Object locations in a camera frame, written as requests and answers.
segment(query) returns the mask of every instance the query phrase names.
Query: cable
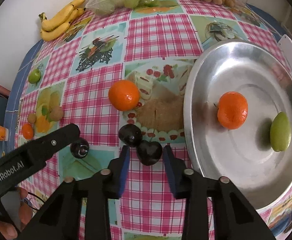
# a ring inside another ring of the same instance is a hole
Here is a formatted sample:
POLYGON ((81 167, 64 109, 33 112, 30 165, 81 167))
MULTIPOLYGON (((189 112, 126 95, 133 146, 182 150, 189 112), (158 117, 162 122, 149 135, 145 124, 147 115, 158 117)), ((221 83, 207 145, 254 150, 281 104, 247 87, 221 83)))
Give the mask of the cable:
POLYGON ((39 196, 35 195, 34 193, 28 192, 28 194, 38 198, 41 202, 45 203, 44 200, 42 200, 39 196))
MULTIPOLYGON (((45 203, 45 201, 44 201, 42 198, 40 198, 39 196, 35 195, 34 193, 31 193, 31 192, 28 191, 28 194, 34 196, 35 198, 38 198, 41 202, 45 203)), ((39 209, 34 208, 34 207, 32 207, 31 205, 29 205, 29 203, 27 202, 26 199, 24 199, 24 202, 25 202, 25 203, 26 203, 31 209, 36 210, 36 211, 39 210, 39 209)))
POLYGON ((36 210, 36 211, 38 211, 39 209, 37 209, 37 208, 34 208, 34 207, 32 207, 31 205, 29 205, 28 204, 28 202, 27 202, 27 200, 26 199, 24 199, 24 202, 31 208, 31 209, 33 209, 33 210, 36 210))

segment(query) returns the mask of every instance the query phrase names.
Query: screw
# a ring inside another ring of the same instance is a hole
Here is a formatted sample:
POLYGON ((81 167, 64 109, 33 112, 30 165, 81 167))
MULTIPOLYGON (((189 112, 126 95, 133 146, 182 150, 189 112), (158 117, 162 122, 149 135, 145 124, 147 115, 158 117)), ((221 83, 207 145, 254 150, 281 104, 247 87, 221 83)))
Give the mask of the screw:
POLYGON ((70 183, 70 182, 72 182, 73 180, 74 180, 73 177, 65 177, 65 178, 64 178, 64 182, 66 182, 66 183, 70 183))
POLYGON ((194 174, 194 171, 192 169, 184 169, 184 173, 186 175, 193 175, 194 174))
POLYGON ((102 169, 101 170, 101 175, 109 175, 110 174, 110 169, 102 169))
POLYGON ((219 178, 219 180, 222 182, 222 183, 229 183, 230 182, 230 180, 227 178, 227 177, 225 177, 225 176, 221 176, 220 178, 219 178))

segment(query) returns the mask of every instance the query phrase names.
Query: human finger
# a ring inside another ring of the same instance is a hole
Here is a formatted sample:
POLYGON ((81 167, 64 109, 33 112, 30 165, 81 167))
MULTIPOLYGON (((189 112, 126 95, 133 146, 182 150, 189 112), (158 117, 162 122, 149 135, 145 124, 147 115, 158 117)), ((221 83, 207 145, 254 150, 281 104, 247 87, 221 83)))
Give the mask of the human finger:
POLYGON ((21 207, 19 208, 19 218, 21 222, 27 225, 32 217, 33 210, 25 202, 21 202, 21 207))
POLYGON ((27 190, 25 190, 25 189, 22 188, 22 187, 17 187, 16 189, 19 191, 19 194, 20 194, 20 196, 21 196, 21 199, 24 199, 24 198, 27 197, 27 195, 28 195, 27 190))
POLYGON ((0 232, 6 239, 17 237, 17 231, 13 225, 0 221, 0 232))

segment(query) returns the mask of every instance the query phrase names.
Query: dark plum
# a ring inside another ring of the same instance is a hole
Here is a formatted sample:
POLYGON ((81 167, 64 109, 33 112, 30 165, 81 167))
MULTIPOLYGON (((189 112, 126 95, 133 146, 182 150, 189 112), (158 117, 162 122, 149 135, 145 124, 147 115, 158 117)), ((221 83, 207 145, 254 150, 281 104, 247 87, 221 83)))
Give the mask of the dark plum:
POLYGON ((130 147, 137 147, 142 139, 141 130, 134 124, 126 124, 118 131, 119 139, 130 147))
POLYGON ((159 142, 142 140, 137 147, 137 157, 142 164, 151 166, 159 161, 162 154, 162 146, 159 142))
POLYGON ((89 151, 89 144, 82 137, 80 137, 77 141, 73 142, 70 145, 70 152, 77 159, 85 158, 88 154, 88 151, 89 151))

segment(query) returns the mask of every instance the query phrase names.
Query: white wall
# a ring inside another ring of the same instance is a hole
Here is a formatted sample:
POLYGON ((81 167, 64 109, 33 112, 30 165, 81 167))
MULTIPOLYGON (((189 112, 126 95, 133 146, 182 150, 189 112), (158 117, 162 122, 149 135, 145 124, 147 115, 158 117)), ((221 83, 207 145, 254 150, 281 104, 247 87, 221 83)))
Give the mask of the white wall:
MULTIPOLYGON (((52 17, 71 0, 5 0, 0 7, 0 85, 11 89, 27 51, 40 39, 38 14, 52 17)), ((286 0, 251 0, 253 5, 282 20, 286 0)))

